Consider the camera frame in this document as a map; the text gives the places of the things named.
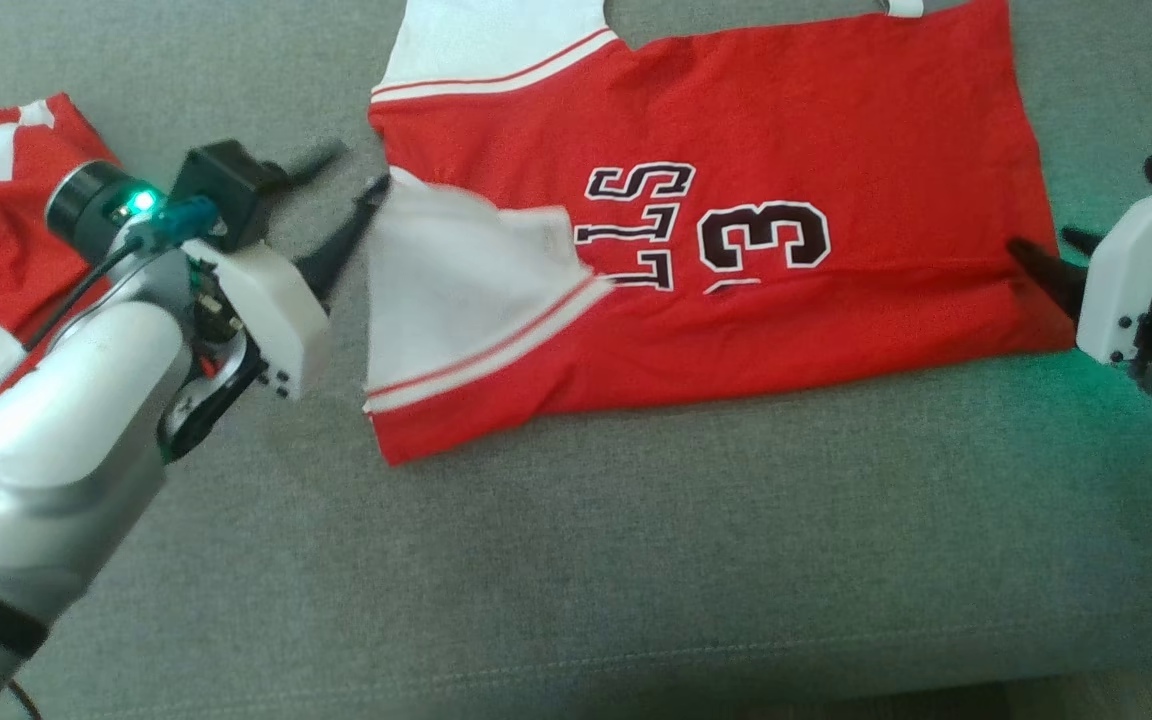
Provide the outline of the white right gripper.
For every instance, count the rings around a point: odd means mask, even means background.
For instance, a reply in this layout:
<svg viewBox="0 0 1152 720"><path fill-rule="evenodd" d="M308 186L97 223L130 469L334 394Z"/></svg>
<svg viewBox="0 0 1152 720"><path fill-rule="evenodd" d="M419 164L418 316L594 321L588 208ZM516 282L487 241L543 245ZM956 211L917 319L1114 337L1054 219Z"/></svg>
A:
<svg viewBox="0 0 1152 720"><path fill-rule="evenodd" d="M1138 316L1152 304L1152 195L1134 202L1106 237L1079 227L1062 227L1060 236L1091 258L1087 268L1024 238L1011 238L1007 251L1076 323L1079 351L1102 365L1116 354L1132 361Z"/></svg>

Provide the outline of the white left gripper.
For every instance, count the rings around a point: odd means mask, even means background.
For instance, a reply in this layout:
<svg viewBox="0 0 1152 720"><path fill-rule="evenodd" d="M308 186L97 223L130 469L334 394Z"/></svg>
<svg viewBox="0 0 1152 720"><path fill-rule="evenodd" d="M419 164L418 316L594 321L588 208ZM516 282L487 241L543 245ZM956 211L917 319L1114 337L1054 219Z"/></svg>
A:
<svg viewBox="0 0 1152 720"><path fill-rule="evenodd" d="M343 141L314 143L285 162L285 182L293 188L311 184L348 151ZM264 242L232 253L202 240L182 245L189 258L214 265L220 291L293 401L305 396L329 365L329 316L320 302L329 301L391 185L391 174L372 179L338 229L294 264Z"/></svg>

